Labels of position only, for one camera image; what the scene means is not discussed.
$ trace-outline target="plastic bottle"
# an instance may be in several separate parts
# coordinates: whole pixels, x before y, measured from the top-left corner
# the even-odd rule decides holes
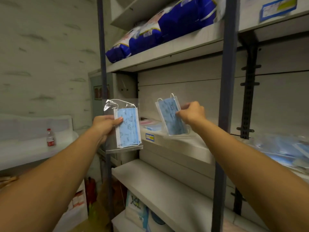
[[[54,133],[51,131],[51,129],[47,129],[47,146],[52,147],[55,145],[55,138]]]

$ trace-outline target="person's right hand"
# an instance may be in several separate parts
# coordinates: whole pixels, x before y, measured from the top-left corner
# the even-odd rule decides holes
[[[197,101],[187,103],[176,114],[194,130],[200,121],[205,120],[205,109]]]

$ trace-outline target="blue face mask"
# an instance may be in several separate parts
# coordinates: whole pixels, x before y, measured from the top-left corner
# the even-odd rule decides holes
[[[115,119],[123,117],[123,122],[116,127],[117,147],[124,148],[141,144],[141,134],[137,108],[114,110]]]
[[[177,107],[175,97],[158,101],[158,105],[169,135],[180,135],[187,133],[186,126],[182,120],[176,116],[176,112],[179,111],[179,109]]]

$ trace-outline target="shelf label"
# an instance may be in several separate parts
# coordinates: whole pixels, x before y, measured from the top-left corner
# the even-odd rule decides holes
[[[152,134],[146,134],[146,139],[147,139],[147,140],[150,140],[150,141],[152,141],[152,142],[155,141],[155,137],[154,137],[154,135],[152,135]]]
[[[262,6],[260,22],[295,10],[297,0],[277,0]]]

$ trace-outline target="bare arm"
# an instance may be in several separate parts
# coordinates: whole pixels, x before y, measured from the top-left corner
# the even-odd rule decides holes
[[[202,137],[271,231],[309,231],[308,183],[208,121],[198,102],[192,102],[178,115]]]
[[[52,231],[66,211],[113,125],[122,118],[94,119],[75,142],[23,175],[0,194],[1,231]]]

